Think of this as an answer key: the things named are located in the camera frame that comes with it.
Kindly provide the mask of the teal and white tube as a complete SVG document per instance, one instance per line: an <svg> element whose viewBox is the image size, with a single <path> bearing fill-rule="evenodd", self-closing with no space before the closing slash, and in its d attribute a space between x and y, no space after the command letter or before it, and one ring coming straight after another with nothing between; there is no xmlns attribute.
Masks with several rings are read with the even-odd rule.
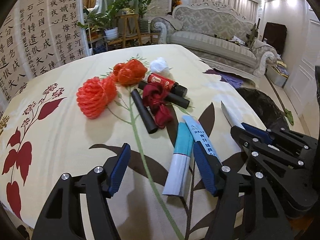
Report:
<svg viewBox="0 0 320 240"><path fill-rule="evenodd" d="M178 124L177 138L162 194L183 197L193 152L194 139L185 122Z"/></svg>

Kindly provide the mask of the box of books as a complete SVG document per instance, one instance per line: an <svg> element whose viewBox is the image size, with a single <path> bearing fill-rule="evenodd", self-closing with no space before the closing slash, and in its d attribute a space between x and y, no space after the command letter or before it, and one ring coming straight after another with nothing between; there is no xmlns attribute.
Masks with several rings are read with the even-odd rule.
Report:
<svg viewBox="0 0 320 240"><path fill-rule="evenodd" d="M265 75L273 84L279 87L284 87L289 78L289 73L281 64L267 64Z"/></svg>

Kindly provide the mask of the tall green plant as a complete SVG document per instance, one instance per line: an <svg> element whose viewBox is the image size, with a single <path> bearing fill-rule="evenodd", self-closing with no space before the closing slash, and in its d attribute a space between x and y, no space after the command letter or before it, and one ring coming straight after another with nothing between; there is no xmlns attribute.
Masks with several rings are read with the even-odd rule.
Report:
<svg viewBox="0 0 320 240"><path fill-rule="evenodd" d="M149 22L144 20L148 7L153 0L137 0L138 1L138 25L141 33L149 33Z"/></svg>

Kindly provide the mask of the dark red fabric knot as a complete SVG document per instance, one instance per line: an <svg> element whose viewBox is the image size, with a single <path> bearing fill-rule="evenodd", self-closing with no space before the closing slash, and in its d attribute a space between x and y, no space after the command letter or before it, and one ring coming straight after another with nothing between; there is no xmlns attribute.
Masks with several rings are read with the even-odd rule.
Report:
<svg viewBox="0 0 320 240"><path fill-rule="evenodd" d="M156 125L164 129L173 120L172 114L165 103L168 92L158 82L147 83L143 89L143 104L149 107Z"/></svg>

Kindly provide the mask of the green rag on floor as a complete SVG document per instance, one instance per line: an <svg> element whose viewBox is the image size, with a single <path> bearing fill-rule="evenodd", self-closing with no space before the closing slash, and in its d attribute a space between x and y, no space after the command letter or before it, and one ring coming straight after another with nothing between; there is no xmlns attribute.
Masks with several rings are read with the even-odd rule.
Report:
<svg viewBox="0 0 320 240"><path fill-rule="evenodd" d="M293 126L295 123L294 123L292 112L289 111L287 108L285 108L284 113L285 113L285 116L287 117L289 123Z"/></svg>

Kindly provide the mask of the dark cabinet by wall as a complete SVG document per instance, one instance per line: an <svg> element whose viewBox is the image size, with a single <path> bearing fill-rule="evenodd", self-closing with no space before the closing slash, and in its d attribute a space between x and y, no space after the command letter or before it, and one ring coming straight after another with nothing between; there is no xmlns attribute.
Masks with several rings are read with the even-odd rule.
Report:
<svg viewBox="0 0 320 240"><path fill-rule="evenodd" d="M264 29L263 40L272 46L277 54L282 55L284 52L287 36L287 27L283 24L267 22Z"/></svg>

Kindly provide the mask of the orange-red net ball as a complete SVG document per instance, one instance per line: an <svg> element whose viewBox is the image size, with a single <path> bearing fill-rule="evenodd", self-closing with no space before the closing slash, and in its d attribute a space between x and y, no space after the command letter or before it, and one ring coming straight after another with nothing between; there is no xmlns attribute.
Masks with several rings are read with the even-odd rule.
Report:
<svg viewBox="0 0 320 240"><path fill-rule="evenodd" d="M112 77L93 77L83 83L76 93L80 111L89 119L97 118L117 95Z"/></svg>

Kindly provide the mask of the purple floor cloth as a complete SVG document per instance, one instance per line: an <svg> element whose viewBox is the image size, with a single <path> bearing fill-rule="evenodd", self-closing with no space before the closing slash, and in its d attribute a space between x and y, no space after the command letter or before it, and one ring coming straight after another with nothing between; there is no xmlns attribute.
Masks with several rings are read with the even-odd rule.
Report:
<svg viewBox="0 0 320 240"><path fill-rule="evenodd" d="M221 81L229 83L235 89L241 88L246 81L246 79L233 73L222 72L217 69L213 69L213 71L214 74L221 76Z"/></svg>

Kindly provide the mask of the calligraphy folding screen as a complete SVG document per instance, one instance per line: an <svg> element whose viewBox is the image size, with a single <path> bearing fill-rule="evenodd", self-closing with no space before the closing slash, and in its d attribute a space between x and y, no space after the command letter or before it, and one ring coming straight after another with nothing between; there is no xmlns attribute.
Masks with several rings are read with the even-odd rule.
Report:
<svg viewBox="0 0 320 240"><path fill-rule="evenodd" d="M17 0L1 26L1 104L31 79L87 57L82 0Z"/></svg>

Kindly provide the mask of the white crumpled plastic bag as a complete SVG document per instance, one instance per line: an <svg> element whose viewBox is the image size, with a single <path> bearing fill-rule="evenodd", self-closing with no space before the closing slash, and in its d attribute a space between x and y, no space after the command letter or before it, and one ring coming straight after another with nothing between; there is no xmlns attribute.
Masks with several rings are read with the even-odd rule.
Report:
<svg viewBox="0 0 320 240"><path fill-rule="evenodd" d="M158 57L150 62L150 71L156 74L168 74L169 66L163 57Z"/></svg>

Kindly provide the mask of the plant in white pot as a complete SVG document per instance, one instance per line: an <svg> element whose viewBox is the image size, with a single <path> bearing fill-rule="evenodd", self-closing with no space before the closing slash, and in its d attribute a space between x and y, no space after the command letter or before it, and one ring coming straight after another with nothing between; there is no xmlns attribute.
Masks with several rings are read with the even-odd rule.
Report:
<svg viewBox="0 0 320 240"><path fill-rule="evenodd" d="M103 31L107 41L118 38L118 27L116 17L122 9L131 9L133 0L114 0L102 12L94 12L84 9L84 23L78 22L76 25L81 29L90 32Z"/></svg>

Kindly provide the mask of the white toothpaste tube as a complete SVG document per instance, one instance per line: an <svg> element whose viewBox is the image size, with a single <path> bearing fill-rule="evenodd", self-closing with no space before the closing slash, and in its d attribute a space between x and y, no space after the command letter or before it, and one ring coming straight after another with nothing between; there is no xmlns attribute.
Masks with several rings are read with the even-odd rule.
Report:
<svg viewBox="0 0 320 240"><path fill-rule="evenodd" d="M236 115L232 111L230 111L222 101L221 110L231 127L237 126L239 128L245 129L244 126L242 126L241 122L237 119Z"/></svg>

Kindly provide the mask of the floral table cloth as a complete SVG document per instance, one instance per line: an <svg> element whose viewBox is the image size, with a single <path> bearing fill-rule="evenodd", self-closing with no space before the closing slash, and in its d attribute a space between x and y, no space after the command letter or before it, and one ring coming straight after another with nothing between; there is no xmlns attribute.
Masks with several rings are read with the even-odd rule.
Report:
<svg viewBox="0 0 320 240"><path fill-rule="evenodd" d="M188 109L171 106L173 121L149 134L131 98L130 87L96 119L86 118L76 102L88 79L106 76L121 62L167 62L173 80L185 86ZM242 170L240 148L230 134L221 105L250 125L264 128L248 103L209 66L182 46L167 44L126 48L68 63L31 80L9 103L1 134L1 203L15 223L33 228L61 174L87 174L131 146L130 165L119 191L108 200L122 239L202 239L216 198L201 185L190 164L183 198L163 195L174 152L177 124L185 115L199 120L221 161Z"/></svg>

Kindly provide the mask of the red bottle black cap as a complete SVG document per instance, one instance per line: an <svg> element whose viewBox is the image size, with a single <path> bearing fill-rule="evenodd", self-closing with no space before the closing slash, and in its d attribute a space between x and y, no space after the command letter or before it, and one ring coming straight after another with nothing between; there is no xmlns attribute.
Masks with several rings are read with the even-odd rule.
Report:
<svg viewBox="0 0 320 240"><path fill-rule="evenodd" d="M146 80L148 83L151 83L151 82L160 83L168 92L171 92L181 97L185 97L188 91L186 87L180 85L178 82L156 73L149 74Z"/></svg>

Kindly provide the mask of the white panelled door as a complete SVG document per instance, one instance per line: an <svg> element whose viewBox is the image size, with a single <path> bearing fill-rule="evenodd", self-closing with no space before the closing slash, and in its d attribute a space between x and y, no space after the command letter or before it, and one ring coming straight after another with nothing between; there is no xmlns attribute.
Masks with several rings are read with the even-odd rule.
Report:
<svg viewBox="0 0 320 240"><path fill-rule="evenodd" d="M319 19L308 10L304 24L303 42L296 64L284 87L298 116L308 103L316 100L315 65L319 59Z"/></svg>

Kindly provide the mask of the ornate grey sofa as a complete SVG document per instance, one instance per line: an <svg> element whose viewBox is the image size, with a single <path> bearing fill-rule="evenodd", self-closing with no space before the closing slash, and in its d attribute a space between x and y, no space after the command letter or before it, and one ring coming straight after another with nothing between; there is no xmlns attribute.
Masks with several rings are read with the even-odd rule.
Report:
<svg viewBox="0 0 320 240"><path fill-rule="evenodd" d="M255 23L221 2L177 6L171 15L154 17L152 31L160 33L160 44L178 44L208 62L224 64L256 77L276 64L276 50L255 39L247 46L247 34Z"/></svg>

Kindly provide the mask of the black bag trash bin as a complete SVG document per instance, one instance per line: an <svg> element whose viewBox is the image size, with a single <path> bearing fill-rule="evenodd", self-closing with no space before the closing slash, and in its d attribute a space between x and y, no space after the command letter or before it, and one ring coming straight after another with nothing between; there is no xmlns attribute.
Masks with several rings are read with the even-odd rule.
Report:
<svg viewBox="0 0 320 240"><path fill-rule="evenodd" d="M236 91L251 106L266 128L289 129L282 112L268 95L253 88L237 88Z"/></svg>

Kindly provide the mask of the light blue sachet packet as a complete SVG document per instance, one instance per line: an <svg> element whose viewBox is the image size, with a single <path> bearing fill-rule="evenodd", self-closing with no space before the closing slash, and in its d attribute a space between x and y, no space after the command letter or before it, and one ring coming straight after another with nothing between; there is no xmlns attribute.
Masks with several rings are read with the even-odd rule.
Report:
<svg viewBox="0 0 320 240"><path fill-rule="evenodd" d="M184 115L183 120L185 121L187 127L189 128L189 131L191 132L194 141L195 142L199 141L201 143L201 145L203 146L204 151L208 155L213 155L213 156L217 157L218 161L220 161L215 148L213 147L208 135L204 131L200 122L198 120L194 119L190 115Z"/></svg>

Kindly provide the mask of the black tube front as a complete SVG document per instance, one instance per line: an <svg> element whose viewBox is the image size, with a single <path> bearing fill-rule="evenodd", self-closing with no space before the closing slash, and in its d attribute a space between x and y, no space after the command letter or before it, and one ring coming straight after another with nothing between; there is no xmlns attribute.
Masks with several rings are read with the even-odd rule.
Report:
<svg viewBox="0 0 320 240"><path fill-rule="evenodd" d="M137 89L131 92L131 97L134 101L135 106L140 114L140 117L144 123L144 126L149 134L157 132L158 126L156 125L153 117L151 116L149 110L144 106L142 98Z"/></svg>

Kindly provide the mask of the black tube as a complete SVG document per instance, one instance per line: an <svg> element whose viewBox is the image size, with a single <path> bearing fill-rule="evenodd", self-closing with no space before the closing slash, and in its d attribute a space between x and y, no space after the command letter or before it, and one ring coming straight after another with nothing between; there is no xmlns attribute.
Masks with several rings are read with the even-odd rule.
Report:
<svg viewBox="0 0 320 240"><path fill-rule="evenodd" d="M157 132L158 126L156 125L153 117L151 116L149 110L144 106L142 98L137 89L131 92L131 97L134 101L135 106L140 114L140 117L144 123L144 126L149 134Z"/></svg>
<svg viewBox="0 0 320 240"><path fill-rule="evenodd" d="M147 83L145 81L140 81L140 83L138 84L138 88L143 90L146 85L147 85ZM184 109L187 109L189 107L189 103L190 103L189 100L187 100L181 96L178 96L176 94L173 94L171 92L167 93L167 96L164 98L164 100L168 101L170 103L173 103L177 106L180 106Z"/></svg>

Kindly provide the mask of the wooden plant stand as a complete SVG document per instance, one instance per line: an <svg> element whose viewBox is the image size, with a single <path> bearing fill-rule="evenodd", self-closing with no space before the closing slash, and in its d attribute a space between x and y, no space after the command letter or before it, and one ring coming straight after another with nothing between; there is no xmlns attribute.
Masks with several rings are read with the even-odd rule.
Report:
<svg viewBox="0 0 320 240"><path fill-rule="evenodd" d="M140 31L138 19L138 14L116 16L117 26L119 26L119 22L123 22L122 32L119 34L118 38L106 41L106 46L115 46L116 48L121 46L121 48L126 48L129 42L138 41L138 45L142 46L144 38L147 38L148 41L151 41L150 33L142 33Z"/></svg>

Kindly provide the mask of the toy rifle on sofa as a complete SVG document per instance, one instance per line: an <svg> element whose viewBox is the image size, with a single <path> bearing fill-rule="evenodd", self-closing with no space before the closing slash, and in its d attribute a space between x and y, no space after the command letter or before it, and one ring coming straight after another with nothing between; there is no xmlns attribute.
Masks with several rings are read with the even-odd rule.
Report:
<svg viewBox="0 0 320 240"><path fill-rule="evenodd" d="M255 23L253 25L253 28L251 29L251 33L247 34L247 46L248 48L252 49L253 44L255 43L255 39L258 37L258 30L260 25L260 18L258 19L258 23Z"/></svg>

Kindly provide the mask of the red plastic bag ball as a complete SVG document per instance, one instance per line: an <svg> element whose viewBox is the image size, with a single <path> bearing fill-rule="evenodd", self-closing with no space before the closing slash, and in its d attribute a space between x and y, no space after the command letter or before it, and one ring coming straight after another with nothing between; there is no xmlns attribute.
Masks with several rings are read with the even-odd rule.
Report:
<svg viewBox="0 0 320 240"><path fill-rule="evenodd" d="M122 86L138 84L145 76L147 68L137 59L118 63L114 66L112 76L116 83Z"/></svg>

